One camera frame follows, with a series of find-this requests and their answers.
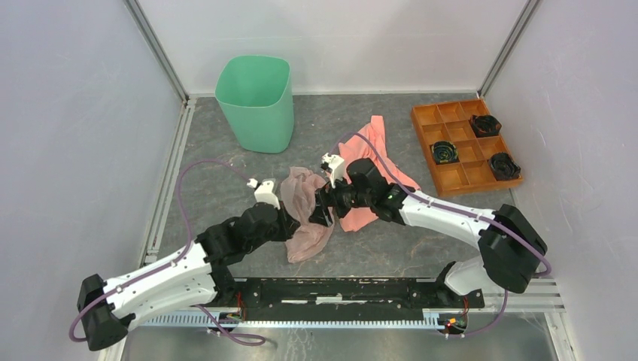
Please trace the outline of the translucent pink plastic trash bag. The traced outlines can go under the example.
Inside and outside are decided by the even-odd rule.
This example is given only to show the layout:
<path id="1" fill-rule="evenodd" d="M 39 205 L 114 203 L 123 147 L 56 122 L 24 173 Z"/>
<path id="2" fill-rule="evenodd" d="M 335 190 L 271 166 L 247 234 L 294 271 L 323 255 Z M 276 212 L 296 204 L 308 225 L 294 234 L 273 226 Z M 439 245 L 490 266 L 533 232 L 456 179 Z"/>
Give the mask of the translucent pink plastic trash bag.
<path id="1" fill-rule="evenodd" d="M 290 167 L 289 175 L 281 182 L 281 200 L 287 213 L 300 224 L 291 239 L 285 242 L 289 263 L 306 261 L 319 254 L 333 233 L 334 226 L 309 221 L 316 203 L 315 191 L 326 179 L 304 167 Z"/>

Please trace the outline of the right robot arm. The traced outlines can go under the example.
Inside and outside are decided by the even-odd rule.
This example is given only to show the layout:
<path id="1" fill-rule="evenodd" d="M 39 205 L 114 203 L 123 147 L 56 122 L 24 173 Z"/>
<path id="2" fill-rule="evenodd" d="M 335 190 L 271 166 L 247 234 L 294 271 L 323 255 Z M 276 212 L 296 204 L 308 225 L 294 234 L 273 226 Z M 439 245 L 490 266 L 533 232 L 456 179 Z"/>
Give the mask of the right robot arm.
<path id="1" fill-rule="evenodd" d="M 388 182 L 369 158 L 347 165 L 340 156 L 325 154 L 321 167 L 329 180 L 315 193 L 310 222 L 330 226 L 336 218 L 367 209 L 380 220 L 431 229 L 479 251 L 441 273 L 442 281 L 434 287 L 440 305 L 453 307 L 473 290 L 491 285 L 522 294 L 546 263 L 546 243 L 515 206 L 491 210 L 442 201 Z"/>

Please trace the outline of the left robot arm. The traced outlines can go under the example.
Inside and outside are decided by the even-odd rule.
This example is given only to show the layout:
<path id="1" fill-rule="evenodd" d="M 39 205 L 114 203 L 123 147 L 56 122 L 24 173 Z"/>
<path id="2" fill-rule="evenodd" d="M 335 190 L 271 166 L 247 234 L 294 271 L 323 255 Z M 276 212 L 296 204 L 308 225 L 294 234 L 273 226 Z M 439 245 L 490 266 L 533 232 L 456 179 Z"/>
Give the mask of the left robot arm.
<path id="1" fill-rule="evenodd" d="M 84 278 L 69 338 L 102 350 L 161 314 L 210 302 L 230 305 L 237 290 L 229 265 L 269 241 L 291 239 L 299 227 L 283 205 L 258 202 L 150 265 L 109 279 Z"/>

